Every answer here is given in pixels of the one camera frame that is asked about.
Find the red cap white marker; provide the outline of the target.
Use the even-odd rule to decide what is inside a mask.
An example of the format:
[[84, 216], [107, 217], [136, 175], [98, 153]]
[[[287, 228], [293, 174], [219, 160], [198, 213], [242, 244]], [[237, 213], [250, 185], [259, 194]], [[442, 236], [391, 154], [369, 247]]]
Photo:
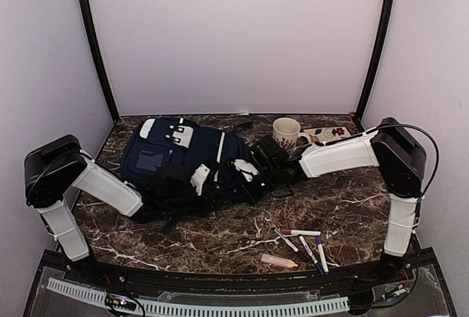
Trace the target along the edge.
[[282, 234], [286, 234], [286, 235], [321, 236], [321, 231], [281, 229], [280, 232]]

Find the navy blue student backpack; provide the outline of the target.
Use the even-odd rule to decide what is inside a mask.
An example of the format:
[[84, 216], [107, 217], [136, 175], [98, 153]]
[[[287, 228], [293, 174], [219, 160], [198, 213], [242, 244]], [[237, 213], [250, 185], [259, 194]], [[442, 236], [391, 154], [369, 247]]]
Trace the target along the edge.
[[142, 197], [141, 208], [130, 219], [150, 223], [170, 219], [170, 231], [183, 218], [187, 197], [195, 193], [191, 176], [204, 163], [213, 173], [211, 186], [225, 194], [220, 206], [246, 203], [241, 199], [242, 178], [225, 166], [228, 159], [248, 159], [248, 146], [238, 135], [191, 120], [150, 118], [134, 131], [121, 158], [122, 178]]

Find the black cap white marker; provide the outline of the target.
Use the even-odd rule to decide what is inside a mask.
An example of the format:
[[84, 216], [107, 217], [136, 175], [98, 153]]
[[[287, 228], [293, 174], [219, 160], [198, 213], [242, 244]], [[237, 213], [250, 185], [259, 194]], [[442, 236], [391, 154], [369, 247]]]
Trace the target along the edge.
[[291, 248], [295, 253], [298, 253], [298, 248], [277, 228], [274, 228], [273, 231]]

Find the blue cap white marker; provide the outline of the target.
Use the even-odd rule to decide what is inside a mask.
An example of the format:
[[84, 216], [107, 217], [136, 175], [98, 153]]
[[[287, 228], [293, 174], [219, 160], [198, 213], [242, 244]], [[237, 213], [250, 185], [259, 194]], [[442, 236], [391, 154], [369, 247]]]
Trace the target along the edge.
[[320, 236], [316, 237], [316, 242], [317, 242], [317, 249], [318, 249], [318, 252], [319, 252], [319, 255], [320, 255], [321, 265], [322, 265], [322, 268], [323, 268], [325, 274], [327, 275], [329, 273], [329, 268], [328, 268], [328, 264], [327, 264], [327, 261], [326, 261], [325, 251], [324, 251], [324, 247], [323, 247], [322, 240], [321, 240]]

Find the yellow tip highlighter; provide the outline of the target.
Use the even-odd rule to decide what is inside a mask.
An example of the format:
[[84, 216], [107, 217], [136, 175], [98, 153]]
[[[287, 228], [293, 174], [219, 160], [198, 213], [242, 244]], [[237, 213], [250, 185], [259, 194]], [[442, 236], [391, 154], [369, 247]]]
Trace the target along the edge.
[[272, 256], [268, 254], [262, 255], [261, 262], [266, 263], [266, 264], [272, 264], [274, 266], [288, 268], [288, 269], [298, 267], [298, 265], [291, 259], [281, 258], [278, 256]]

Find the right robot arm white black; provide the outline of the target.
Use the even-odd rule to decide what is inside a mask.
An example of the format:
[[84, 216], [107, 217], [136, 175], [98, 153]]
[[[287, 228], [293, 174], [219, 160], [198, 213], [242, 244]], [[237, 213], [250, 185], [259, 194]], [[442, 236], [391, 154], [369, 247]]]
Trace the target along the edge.
[[391, 207], [383, 251], [387, 255], [374, 267], [374, 277], [390, 283], [402, 271], [402, 257], [418, 226], [421, 202], [431, 184], [424, 180], [426, 151], [410, 134], [427, 131], [388, 117], [371, 129], [336, 141], [314, 141], [294, 149], [281, 149], [266, 135], [254, 144], [247, 160], [234, 160], [248, 199], [257, 202], [283, 184], [356, 168], [375, 167], [381, 174]]

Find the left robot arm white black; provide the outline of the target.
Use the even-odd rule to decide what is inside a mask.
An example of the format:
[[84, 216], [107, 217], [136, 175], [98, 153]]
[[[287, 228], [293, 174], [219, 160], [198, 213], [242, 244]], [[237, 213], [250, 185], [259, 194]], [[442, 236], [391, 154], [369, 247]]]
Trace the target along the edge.
[[103, 279], [103, 268], [93, 261], [93, 249], [67, 195], [86, 193], [135, 223], [203, 216], [221, 199], [221, 189], [213, 180], [217, 165], [217, 160], [204, 159], [190, 169], [171, 161], [154, 168], [150, 179], [133, 182], [99, 164], [69, 134], [25, 156], [25, 199], [27, 206], [37, 210], [68, 261], [75, 264], [77, 276], [96, 285]]

